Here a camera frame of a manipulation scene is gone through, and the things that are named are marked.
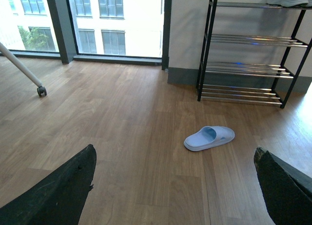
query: baseboard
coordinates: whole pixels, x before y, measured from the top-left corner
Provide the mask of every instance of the baseboard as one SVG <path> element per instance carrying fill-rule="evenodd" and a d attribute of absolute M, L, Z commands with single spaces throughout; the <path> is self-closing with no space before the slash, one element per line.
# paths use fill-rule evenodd
<path fill-rule="evenodd" d="M 196 85 L 198 70 L 169 67 L 168 83 Z M 273 78 L 262 78 L 240 75 L 209 74 L 205 77 L 205 83 L 213 85 L 270 88 Z M 306 93 L 312 82 L 312 77 L 299 76 L 293 88 L 293 92 Z M 291 80 L 279 79 L 276 90 L 286 92 Z"/>

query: wall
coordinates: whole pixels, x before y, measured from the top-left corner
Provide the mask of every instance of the wall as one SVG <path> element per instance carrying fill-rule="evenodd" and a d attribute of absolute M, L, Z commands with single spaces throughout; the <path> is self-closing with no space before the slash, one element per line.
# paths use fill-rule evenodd
<path fill-rule="evenodd" d="M 198 69 L 209 0 L 173 0 L 169 49 L 170 69 Z M 266 0 L 219 0 L 224 2 L 265 3 Z M 297 10 L 265 10 L 217 8 L 214 33 L 239 35 L 289 36 Z M 300 39 L 309 42 L 312 32 L 312 11 L 307 11 L 298 32 Z M 280 64 L 284 47 L 212 44 L 211 61 Z M 286 66 L 295 71 L 304 50 L 292 49 Z M 312 77 L 312 53 L 300 74 Z"/>

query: shoe rack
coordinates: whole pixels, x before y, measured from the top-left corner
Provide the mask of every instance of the shoe rack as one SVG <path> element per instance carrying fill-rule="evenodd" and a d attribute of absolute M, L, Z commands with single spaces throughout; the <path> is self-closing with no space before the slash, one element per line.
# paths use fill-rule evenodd
<path fill-rule="evenodd" d="M 205 34 L 196 83 L 196 89 L 198 93 L 197 100 L 201 101 L 201 99 L 209 99 L 215 101 L 244 102 L 253 104 L 272 104 L 279 105 L 280 108 L 284 108 L 312 47 L 312 38 L 309 43 L 303 42 L 296 38 L 296 34 L 299 30 L 305 12 L 307 10 L 308 11 L 312 10 L 312 8 L 287 7 L 287 9 L 300 11 L 300 15 L 294 26 L 292 35 L 286 38 L 286 37 L 270 37 L 270 36 L 212 34 L 215 20 L 215 12 L 216 9 L 220 7 L 261 8 L 261 9 L 284 8 L 282 6 L 268 4 L 218 2 L 218 0 L 209 0 Z M 286 49 L 280 65 L 215 62 L 209 61 L 209 50 L 212 42 L 231 43 L 231 44 L 252 44 L 255 47 L 258 47 L 260 45 L 282 46 L 285 47 Z M 292 48 L 305 49 L 305 53 L 295 73 L 291 72 L 285 66 L 285 62 Z M 273 82 L 270 87 L 264 88 L 204 84 L 205 77 L 209 76 L 209 74 L 241 75 L 246 79 L 248 79 L 248 77 L 250 76 L 256 76 L 263 78 L 272 78 Z M 281 79 L 290 80 L 291 82 L 291 85 L 289 86 L 289 89 L 283 98 L 275 90 L 278 82 Z"/>

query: slipper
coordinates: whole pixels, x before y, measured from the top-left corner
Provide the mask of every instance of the slipper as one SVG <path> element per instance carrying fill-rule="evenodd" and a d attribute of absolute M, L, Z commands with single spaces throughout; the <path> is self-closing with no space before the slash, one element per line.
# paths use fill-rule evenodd
<path fill-rule="evenodd" d="M 184 146 L 191 151 L 201 151 L 230 142 L 235 137 L 232 129 L 225 126 L 205 126 L 187 137 Z"/>

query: dark object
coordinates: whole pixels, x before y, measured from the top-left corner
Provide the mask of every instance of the dark object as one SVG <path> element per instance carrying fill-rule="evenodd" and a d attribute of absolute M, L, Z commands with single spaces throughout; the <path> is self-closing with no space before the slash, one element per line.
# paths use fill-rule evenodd
<path fill-rule="evenodd" d="M 312 224 L 312 179 L 258 147 L 254 155 L 264 201 L 277 225 Z"/>
<path fill-rule="evenodd" d="M 197 100 L 201 101 L 202 98 L 219 100 L 219 101 L 232 101 L 232 102 L 245 102 L 245 103 L 258 103 L 258 104 L 277 104 L 280 108 L 284 108 L 287 100 L 295 86 L 299 77 L 301 69 L 308 57 L 312 48 L 312 38 L 309 43 L 303 42 L 296 38 L 297 32 L 307 10 L 307 7 L 287 7 L 286 9 L 300 10 L 300 15 L 294 26 L 289 42 L 284 41 L 283 37 L 270 37 L 270 36 L 241 36 L 241 35 L 225 35 L 213 33 L 216 8 L 220 7 L 235 7 L 235 8 L 260 8 L 260 9 L 282 9 L 285 7 L 258 4 L 258 3 L 234 3 L 234 2 L 218 2 L 218 0 L 209 0 L 207 20 L 204 32 L 203 46 L 201 51 L 199 70 L 196 82 L 196 89 L 198 93 Z M 211 42 L 214 43 L 236 43 L 236 44 L 249 44 L 249 45 L 266 45 L 266 46 L 284 46 L 286 47 L 284 56 L 280 65 L 272 66 L 266 64 L 247 64 L 241 62 L 215 62 L 209 61 L 209 50 Z M 286 60 L 292 47 L 305 48 L 305 53 L 301 59 L 298 69 L 295 73 L 290 71 L 286 66 Z M 223 86 L 216 86 L 216 84 L 204 84 L 206 74 L 228 74 L 235 75 L 237 78 L 241 77 L 256 77 L 261 78 L 262 81 L 269 79 L 272 85 L 269 87 L 238 87 L 233 84 L 223 84 Z M 285 98 L 282 99 L 277 93 L 276 86 L 280 79 L 288 79 L 291 84 L 289 85 Z"/>
<path fill-rule="evenodd" d="M 34 187 L 0 209 L 1 225 L 77 225 L 97 154 L 88 145 Z"/>
<path fill-rule="evenodd" d="M 45 87 L 42 87 L 42 86 L 37 88 L 37 92 L 40 97 L 42 97 L 43 94 L 45 96 L 47 95 L 47 90 L 45 89 Z"/>

